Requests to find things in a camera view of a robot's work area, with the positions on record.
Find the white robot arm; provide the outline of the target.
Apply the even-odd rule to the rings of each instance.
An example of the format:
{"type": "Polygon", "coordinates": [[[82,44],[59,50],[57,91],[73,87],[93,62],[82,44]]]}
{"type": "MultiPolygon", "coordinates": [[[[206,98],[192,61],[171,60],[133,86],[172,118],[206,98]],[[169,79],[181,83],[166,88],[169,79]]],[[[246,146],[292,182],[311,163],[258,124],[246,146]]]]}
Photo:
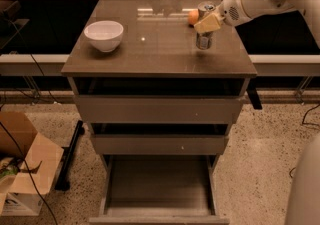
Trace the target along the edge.
{"type": "MultiPolygon", "coordinates": [[[[320,46],[320,0],[223,0],[199,13],[200,34],[239,26],[263,15],[299,11],[320,46]]],[[[284,225],[320,225],[320,136],[303,150],[294,173],[284,225]]]]}

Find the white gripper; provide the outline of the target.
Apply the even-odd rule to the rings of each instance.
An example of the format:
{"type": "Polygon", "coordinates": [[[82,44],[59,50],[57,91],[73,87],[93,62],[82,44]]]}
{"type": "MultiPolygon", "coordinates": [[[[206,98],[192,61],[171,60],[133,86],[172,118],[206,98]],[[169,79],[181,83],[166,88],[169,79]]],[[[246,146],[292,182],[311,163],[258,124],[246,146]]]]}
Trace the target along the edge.
{"type": "Polygon", "coordinates": [[[227,25],[237,27],[251,20],[242,6],[242,0],[222,0],[218,10],[221,15],[212,12],[194,25],[197,33],[217,31],[221,28],[223,21],[227,25]]]}

